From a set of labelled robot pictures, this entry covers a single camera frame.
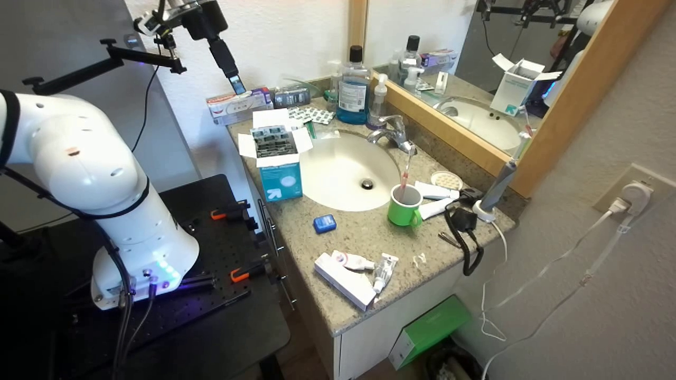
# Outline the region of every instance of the green mug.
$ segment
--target green mug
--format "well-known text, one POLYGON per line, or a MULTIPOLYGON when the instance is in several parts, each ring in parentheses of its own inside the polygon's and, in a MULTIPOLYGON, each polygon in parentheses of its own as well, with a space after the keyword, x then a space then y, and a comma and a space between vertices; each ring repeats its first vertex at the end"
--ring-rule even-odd
POLYGON ((406 185, 405 189, 402 189, 401 185, 396 185, 389 192, 387 218, 397 226, 417 227, 423 222, 418 211, 422 202, 423 196, 413 185, 406 185))

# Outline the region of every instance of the chrome faucet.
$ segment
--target chrome faucet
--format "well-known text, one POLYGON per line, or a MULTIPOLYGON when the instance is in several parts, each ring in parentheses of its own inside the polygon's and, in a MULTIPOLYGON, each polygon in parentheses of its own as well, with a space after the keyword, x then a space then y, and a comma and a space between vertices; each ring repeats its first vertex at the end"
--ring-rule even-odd
POLYGON ((394 129, 387 129, 387 127, 379 130, 374 130, 367 137, 369 143, 375 144, 381 137, 387 137, 388 140, 397 143, 397 146, 404 153, 412 156, 417 153, 416 147, 406 138, 406 126, 404 125, 404 118, 401 115, 381 116, 378 118, 379 122, 386 123, 392 120, 394 129))

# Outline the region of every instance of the bathroom sink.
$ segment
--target bathroom sink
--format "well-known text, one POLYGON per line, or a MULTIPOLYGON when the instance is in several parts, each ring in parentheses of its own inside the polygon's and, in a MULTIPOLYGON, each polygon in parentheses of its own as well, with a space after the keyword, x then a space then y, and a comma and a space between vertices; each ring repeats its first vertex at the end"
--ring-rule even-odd
POLYGON ((303 195, 342 211, 367 211, 389 202, 400 172, 384 149, 349 133, 312 143, 300 155, 303 195))
POLYGON ((502 151, 509 153, 521 142, 518 137, 521 128, 511 116, 481 102, 451 97, 442 100, 434 108, 502 151))

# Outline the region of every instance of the wooden mirror frame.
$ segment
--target wooden mirror frame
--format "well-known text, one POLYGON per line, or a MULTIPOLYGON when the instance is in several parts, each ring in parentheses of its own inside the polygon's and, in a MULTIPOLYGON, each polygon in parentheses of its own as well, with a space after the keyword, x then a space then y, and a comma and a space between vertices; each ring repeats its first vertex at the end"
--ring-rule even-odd
MULTIPOLYGON (((670 4, 671 0, 615 0, 518 163, 510 187, 519 195, 530 197, 553 169, 670 4)), ((349 0, 349 45, 364 46, 367 21, 368 0, 349 0)), ((503 151, 403 88, 391 81, 387 88, 387 103, 490 174, 497 175, 509 160, 503 151)))

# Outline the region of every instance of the bottle label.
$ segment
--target bottle label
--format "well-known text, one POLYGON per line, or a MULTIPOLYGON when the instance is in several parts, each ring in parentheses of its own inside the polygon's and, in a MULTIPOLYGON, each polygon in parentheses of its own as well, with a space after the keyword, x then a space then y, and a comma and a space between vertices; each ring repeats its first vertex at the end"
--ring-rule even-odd
POLYGON ((340 82, 338 106, 349 112, 363 111, 364 104, 366 103, 367 88, 365 85, 351 85, 340 82))

